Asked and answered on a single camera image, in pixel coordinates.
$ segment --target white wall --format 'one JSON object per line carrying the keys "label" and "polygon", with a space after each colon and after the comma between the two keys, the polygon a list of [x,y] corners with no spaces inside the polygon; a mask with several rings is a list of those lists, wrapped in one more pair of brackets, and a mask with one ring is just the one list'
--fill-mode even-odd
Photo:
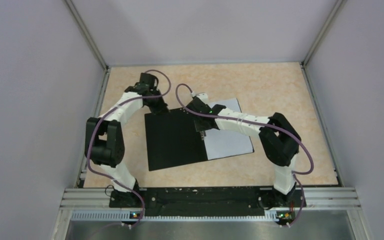
{"label": "white wall", "polygon": [[302,61],[336,0],[74,0],[109,65]]}
{"label": "white wall", "polygon": [[348,1],[309,66],[343,180],[384,239],[384,1]]}
{"label": "white wall", "polygon": [[102,77],[62,0],[0,0],[0,239],[50,239]]}

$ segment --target white sheet of paper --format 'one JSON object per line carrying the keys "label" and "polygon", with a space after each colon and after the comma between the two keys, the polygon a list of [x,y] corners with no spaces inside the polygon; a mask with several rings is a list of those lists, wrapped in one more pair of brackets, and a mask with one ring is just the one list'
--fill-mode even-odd
{"label": "white sheet of paper", "polygon": [[[225,105],[233,111],[241,112],[238,99],[236,98],[211,102],[209,106],[213,107],[216,104]],[[205,134],[204,143],[208,160],[254,152],[250,137],[239,132],[211,129],[205,131]]]}

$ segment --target table surface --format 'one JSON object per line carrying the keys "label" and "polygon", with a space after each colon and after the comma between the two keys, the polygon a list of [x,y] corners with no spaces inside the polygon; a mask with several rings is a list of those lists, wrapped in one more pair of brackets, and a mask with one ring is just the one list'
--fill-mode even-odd
{"label": "table surface", "polygon": [[[314,159],[314,171],[310,175],[298,176],[302,184],[338,184],[298,62],[113,67],[101,113],[108,111],[128,86],[139,81],[140,73],[149,69],[160,70],[171,79],[171,91],[164,97],[170,109],[180,107],[175,88],[179,83],[186,83],[196,93],[207,93],[210,102],[237,98],[243,113],[255,116],[271,116],[275,112],[284,114]],[[159,73],[155,75],[159,79],[159,89],[165,92],[168,87],[166,79]],[[191,100],[186,88],[180,88],[179,95],[185,104]],[[273,164],[256,138],[252,139],[254,153],[148,171],[144,114],[149,112],[147,107],[143,107],[123,127],[123,161],[140,187],[273,185]],[[99,166],[93,163],[91,166],[102,172]],[[309,160],[301,150],[296,170],[302,172],[309,168]],[[109,184],[109,179],[88,171],[83,187],[104,188]]]}

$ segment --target black mounting plate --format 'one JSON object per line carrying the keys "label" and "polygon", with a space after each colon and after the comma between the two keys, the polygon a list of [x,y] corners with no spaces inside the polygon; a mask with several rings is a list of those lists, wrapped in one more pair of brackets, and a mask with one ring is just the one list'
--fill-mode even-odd
{"label": "black mounting plate", "polygon": [[[289,201],[281,201],[271,187],[149,187],[141,188],[139,194],[145,201],[145,212],[154,216],[183,217],[239,217],[263,216],[264,209],[289,208],[301,204],[301,190],[296,189]],[[124,203],[122,199],[110,200],[111,208],[140,208],[140,201]]]}

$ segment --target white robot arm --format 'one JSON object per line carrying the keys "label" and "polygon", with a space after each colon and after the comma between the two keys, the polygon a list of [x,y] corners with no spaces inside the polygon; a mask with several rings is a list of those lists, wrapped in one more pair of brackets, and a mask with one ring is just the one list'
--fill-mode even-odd
{"label": "white robot arm", "polygon": [[263,145],[267,158],[274,163],[274,185],[273,188],[285,196],[289,196],[295,190],[296,181],[293,170],[297,160],[298,143],[282,132],[276,132],[269,127],[262,127],[254,123],[271,124],[286,129],[301,140],[300,136],[287,121],[285,116],[275,113],[271,117],[253,116],[233,111],[224,105],[208,106],[209,99],[206,93],[193,96],[193,100],[186,106],[188,109],[207,115],[215,115],[217,118],[194,115],[195,128],[197,131],[209,129],[229,130],[244,135],[259,138]]}
{"label": "white robot arm", "polygon": [[[129,189],[137,188],[137,181],[122,161],[125,153],[122,128],[129,118],[143,106],[148,106],[153,114],[162,114],[169,111],[162,97],[141,98],[161,95],[157,87],[157,77],[149,73],[142,73],[139,82],[134,86],[128,87],[120,100],[110,108],[117,109],[109,114],[99,126],[91,149],[90,159],[93,163],[99,165],[101,169],[113,178],[113,181],[118,181]],[[134,100],[119,106],[119,104],[130,99]],[[104,115],[106,113],[102,114],[99,118],[91,117],[86,122],[85,156],[87,156],[93,131],[100,118]],[[100,139],[99,136],[104,134],[106,134],[107,139]],[[114,184],[114,189],[123,193],[129,192],[118,184]]]}

